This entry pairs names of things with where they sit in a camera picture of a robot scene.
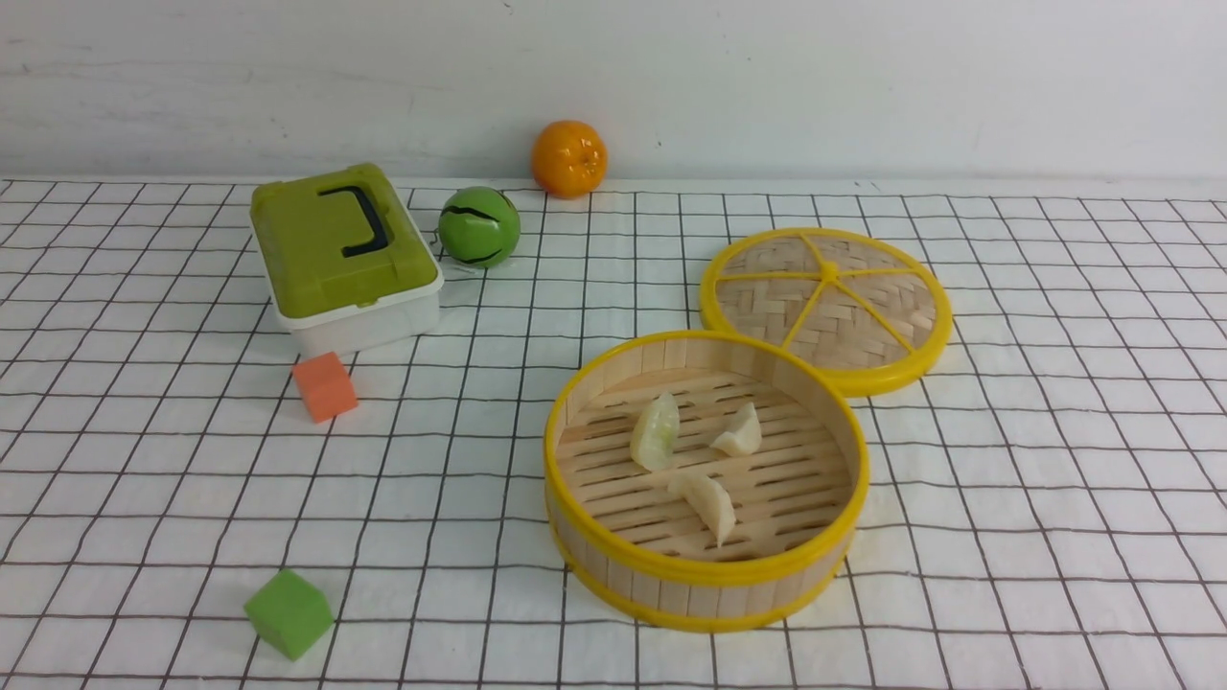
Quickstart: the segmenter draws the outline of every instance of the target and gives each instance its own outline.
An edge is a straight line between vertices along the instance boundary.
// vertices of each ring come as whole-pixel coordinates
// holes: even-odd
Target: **bamboo steamer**
[[[672,468],[631,459],[631,431],[661,393],[677,399]],[[708,444],[753,401],[763,442],[748,457]],[[725,632],[805,607],[847,554],[869,489],[852,409],[795,355],[735,333],[639,338],[579,371],[545,430],[546,506],[563,559],[612,607],[650,624]],[[699,469],[730,494],[723,546],[665,487]]]
[[[850,398],[919,379],[953,330],[950,300],[919,262],[827,228],[730,244],[703,275],[699,308],[707,328],[788,350]]]

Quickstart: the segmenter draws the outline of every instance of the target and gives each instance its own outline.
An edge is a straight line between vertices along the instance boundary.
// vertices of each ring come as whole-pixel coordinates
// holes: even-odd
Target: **black handle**
[[[348,259],[351,257],[360,257],[371,252],[378,252],[379,249],[388,247],[388,228],[384,227],[383,219],[380,219],[379,212],[375,211],[375,205],[371,203],[371,196],[367,195],[366,189],[350,184],[346,187],[337,187],[336,189],[329,189],[328,192],[320,192],[319,195],[328,196],[329,194],[341,194],[344,192],[353,194],[353,198],[358,200],[358,206],[362,206],[362,215],[367,217],[367,223],[371,225],[371,232],[374,233],[374,237],[371,238],[371,242],[364,244],[342,248],[341,255]]]

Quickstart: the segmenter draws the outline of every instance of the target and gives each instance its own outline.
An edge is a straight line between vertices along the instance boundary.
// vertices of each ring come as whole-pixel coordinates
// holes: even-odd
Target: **foam cube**
[[[260,640],[291,661],[310,649],[334,622],[324,593],[292,570],[272,576],[243,610]]]
[[[307,413],[315,424],[325,422],[358,406],[353,382],[336,352],[298,362],[293,368],[294,383]]]

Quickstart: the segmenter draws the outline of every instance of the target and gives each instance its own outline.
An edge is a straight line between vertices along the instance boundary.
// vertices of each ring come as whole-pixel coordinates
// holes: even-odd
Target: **green cube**
[[[243,604],[261,640],[297,661],[333,626],[324,593],[292,570],[275,575]]]

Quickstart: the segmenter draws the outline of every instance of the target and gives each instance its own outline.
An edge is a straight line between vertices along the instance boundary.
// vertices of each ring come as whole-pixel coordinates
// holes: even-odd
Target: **green plastic box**
[[[439,264],[377,166],[260,185],[250,217],[277,316],[304,356],[438,323]]]

